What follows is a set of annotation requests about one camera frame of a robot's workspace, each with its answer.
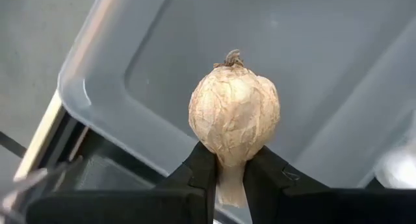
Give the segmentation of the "papery garlic bulb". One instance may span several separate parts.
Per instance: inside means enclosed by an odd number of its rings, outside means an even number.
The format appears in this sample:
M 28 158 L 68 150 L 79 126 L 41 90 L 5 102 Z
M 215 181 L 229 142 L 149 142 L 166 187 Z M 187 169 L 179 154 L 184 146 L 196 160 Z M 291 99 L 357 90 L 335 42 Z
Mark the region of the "papery garlic bulb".
M 247 161 L 268 143 L 280 120 L 280 99 L 272 81 L 244 66 L 240 51 L 214 64 L 193 91 L 188 123 L 199 141 L 216 155 L 218 201 L 247 205 L 243 176 Z

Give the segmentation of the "frosted translucent plastic bin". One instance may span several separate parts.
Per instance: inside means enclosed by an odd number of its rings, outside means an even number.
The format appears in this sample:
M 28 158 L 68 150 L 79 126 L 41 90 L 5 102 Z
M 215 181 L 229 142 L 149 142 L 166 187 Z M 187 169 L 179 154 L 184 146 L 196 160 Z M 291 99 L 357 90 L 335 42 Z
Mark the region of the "frosted translucent plastic bin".
M 191 93 L 233 49 L 278 91 L 268 147 L 329 187 L 365 187 L 415 135 L 416 0 L 96 0 L 58 93 L 168 175 L 197 141 Z

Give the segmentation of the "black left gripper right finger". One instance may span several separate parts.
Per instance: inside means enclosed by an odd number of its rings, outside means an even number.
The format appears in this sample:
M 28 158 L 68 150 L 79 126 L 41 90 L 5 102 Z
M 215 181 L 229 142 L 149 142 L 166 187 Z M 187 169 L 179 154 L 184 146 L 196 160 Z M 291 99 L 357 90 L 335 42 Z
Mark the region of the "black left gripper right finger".
M 330 188 L 263 147 L 246 164 L 253 224 L 416 224 L 416 190 Z

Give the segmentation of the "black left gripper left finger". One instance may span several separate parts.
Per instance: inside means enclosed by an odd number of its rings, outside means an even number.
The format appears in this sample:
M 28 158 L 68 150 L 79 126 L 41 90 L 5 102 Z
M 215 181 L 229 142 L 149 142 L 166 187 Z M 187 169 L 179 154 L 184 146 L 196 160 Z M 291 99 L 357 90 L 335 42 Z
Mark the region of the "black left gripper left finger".
M 216 158 L 197 143 L 188 158 L 149 190 L 54 192 L 32 202 L 27 224 L 212 224 Z

